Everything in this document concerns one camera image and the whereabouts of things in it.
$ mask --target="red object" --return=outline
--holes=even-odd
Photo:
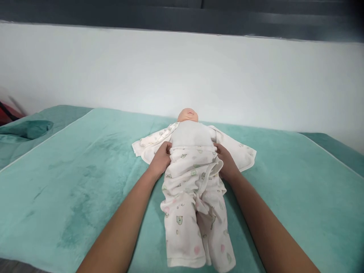
[[[14,116],[16,116],[17,118],[23,118],[24,115],[20,114],[17,110],[11,108],[10,106],[3,104],[6,109],[13,114]],[[2,109],[0,109],[0,126],[8,124],[12,122],[12,120],[4,113],[4,111]]]

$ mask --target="mattress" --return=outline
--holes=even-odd
[[[34,149],[22,148],[17,160],[8,157],[12,163],[0,171],[0,257],[49,272],[75,272],[147,168],[135,157],[131,143],[174,122],[111,109],[82,111],[58,133],[45,135]],[[314,143],[312,136],[205,124],[257,150],[256,163],[244,176],[321,272],[359,271],[364,255],[364,181],[358,172]],[[190,270],[170,269],[164,259],[162,183],[163,178],[151,195],[129,272]],[[237,260],[231,272],[264,272],[237,201],[226,188]]]

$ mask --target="forearm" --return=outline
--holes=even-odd
[[[267,273],[319,272],[253,186],[242,175],[229,182]]]
[[[126,272],[158,175],[147,170],[107,223],[77,273]]]

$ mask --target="floor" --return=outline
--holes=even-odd
[[[47,273],[29,264],[0,258],[0,273]]]

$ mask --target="bed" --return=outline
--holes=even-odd
[[[48,120],[43,136],[0,142],[0,258],[75,272],[147,164],[131,143],[174,119],[60,105],[25,117]],[[321,272],[359,272],[364,257],[364,156],[325,134],[214,125],[255,150],[243,174]],[[189,272],[166,264],[160,179],[129,272]],[[265,272],[227,185],[231,272]],[[204,266],[195,272],[215,272]]]

